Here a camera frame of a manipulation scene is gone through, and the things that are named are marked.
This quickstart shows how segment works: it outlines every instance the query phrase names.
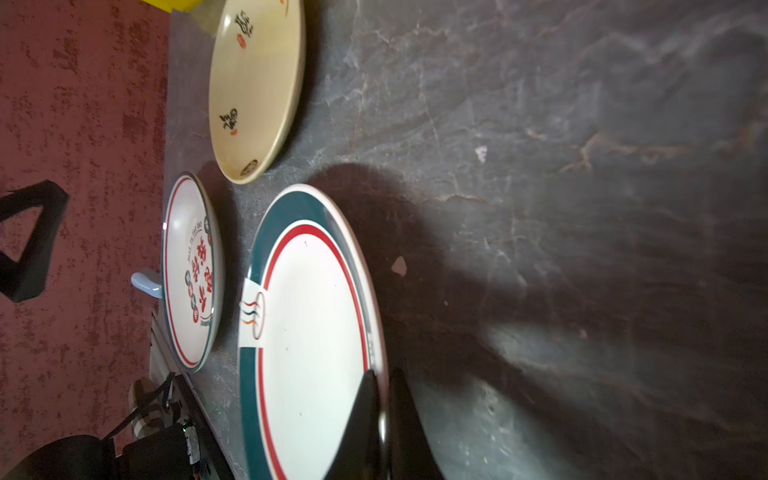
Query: dark table surface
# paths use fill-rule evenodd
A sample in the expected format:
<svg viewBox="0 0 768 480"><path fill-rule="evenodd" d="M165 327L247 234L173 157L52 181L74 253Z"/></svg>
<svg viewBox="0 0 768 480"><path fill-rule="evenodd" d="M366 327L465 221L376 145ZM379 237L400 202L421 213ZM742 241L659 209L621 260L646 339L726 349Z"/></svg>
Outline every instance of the dark table surface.
<svg viewBox="0 0 768 480"><path fill-rule="evenodd" d="M298 182L349 218L446 478L768 475L765 2L308 1L306 29L290 137L237 186L214 38L171 17L166 200L198 173L227 257L192 381L238 478L240 279Z"/></svg>

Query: white plate with red text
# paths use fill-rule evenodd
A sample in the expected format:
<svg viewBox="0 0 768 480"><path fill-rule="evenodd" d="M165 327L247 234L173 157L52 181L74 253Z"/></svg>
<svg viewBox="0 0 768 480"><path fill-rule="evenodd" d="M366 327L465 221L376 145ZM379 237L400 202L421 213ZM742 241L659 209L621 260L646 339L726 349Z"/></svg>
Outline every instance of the white plate with red text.
<svg viewBox="0 0 768 480"><path fill-rule="evenodd" d="M170 191L162 268L170 342L180 364L196 372L219 327L224 257L216 214L193 174L180 175Z"/></svg>

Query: light blue handle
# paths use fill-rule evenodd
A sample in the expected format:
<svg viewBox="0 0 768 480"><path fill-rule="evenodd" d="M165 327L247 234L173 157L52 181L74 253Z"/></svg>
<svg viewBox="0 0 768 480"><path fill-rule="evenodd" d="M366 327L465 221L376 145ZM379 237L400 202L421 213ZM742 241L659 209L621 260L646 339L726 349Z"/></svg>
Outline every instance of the light blue handle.
<svg viewBox="0 0 768 480"><path fill-rule="evenodd" d="M160 283L160 274L149 270L148 268L131 275L131 284L133 286L155 298L163 298L163 287Z"/></svg>

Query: black object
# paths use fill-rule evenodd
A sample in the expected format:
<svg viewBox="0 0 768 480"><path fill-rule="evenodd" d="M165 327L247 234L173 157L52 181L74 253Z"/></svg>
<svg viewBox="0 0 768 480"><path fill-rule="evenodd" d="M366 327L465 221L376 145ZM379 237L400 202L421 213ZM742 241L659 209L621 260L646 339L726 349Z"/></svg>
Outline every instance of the black object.
<svg viewBox="0 0 768 480"><path fill-rule="evenodd" d="M90 435L57 440L35 450L4 480L110 480L115 478L114 443Z"/></svg>
<svg viewBox="0 0 768 480"><path fill-rule="evenodd" d="M64 219L69 195L50 180L0 198L0 222L33 207L43 207L18 262L0 252L0 292L14 302L34 298L45 290L56 233Z"/></svg>
<svg viewBox="0 0 768 480"><path fill-rule="evenodd" d="M148 396L117 428L100 440L76 435L35 450L3 480L189 480L192 475L184 427L174 424L140 439L115 457L112 437L146 412L150 403L167 399L174 374Z"/></svg>
<svg viewBox="0 0 768 480"><path fill-rule="evenodd" d="M344 435L326 480L369 480L379 473L379 388L373 370L360 381Z"/></svg>
<svg viewBox="0 0 768 480"><path fill-rule="evenodd" d="M203 411L200 410L197 399L195 399L192 389L187 384L187 380L181 375L176 378L178 381L174 385L179 389L184 405L187 407L187 414L197 430L197 441L200 443L200 468L213 468L219 480L235 480L230 464L224 458L224 453L221 451L214 433L210 430Z"/></svg>
<svg viewBox="0 0 768 480"><path fill-rule="evenodd" d="M401 369L395 369L389 377L389 447L392 480L442 480Z"/></svg>
<svg viewBox="0 0 768 480"><path fill-rule="evenodd" d="M389 378L389 401L390 478L442 480L401 369L394 369ZM373 480L382 473L379 468L379 410L376 377L369 370L360 381L349 421L326 480Z"/></svg>
<svg viewBox="0 0 768 480"><path fill-rule="evenodd" d="M118 478L189 480L192 465L187 454L184 427L174 423L167 429L126 445L117 464Z"/></svg>

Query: plate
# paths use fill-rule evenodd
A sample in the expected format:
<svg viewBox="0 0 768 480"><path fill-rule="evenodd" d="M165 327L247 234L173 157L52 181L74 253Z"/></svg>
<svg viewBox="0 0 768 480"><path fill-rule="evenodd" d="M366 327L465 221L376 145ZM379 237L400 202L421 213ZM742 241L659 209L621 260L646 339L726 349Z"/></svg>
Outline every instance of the plate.
<svg viewBox="0 0 768 480"><path fill-rule="evenodd" d="M261 220L240 300L243 436L251 478L323 478L362 375L388 370L366 262L339 208L288 187Z"/></svg>
<svg viewBox="0 0 768 480"><path fill-rule="evenodd" d="M179 176L163 222L163 298L179 363L196 372L219 327L224 255L216 214L200 180Z"/></svg>
<svg viewBox="0 0 768 480"><path fill-rule="evenodd" d="M229 0L210 66L210 138L225 177L247 184L288 135L304 73L301 0Z"/></svg>

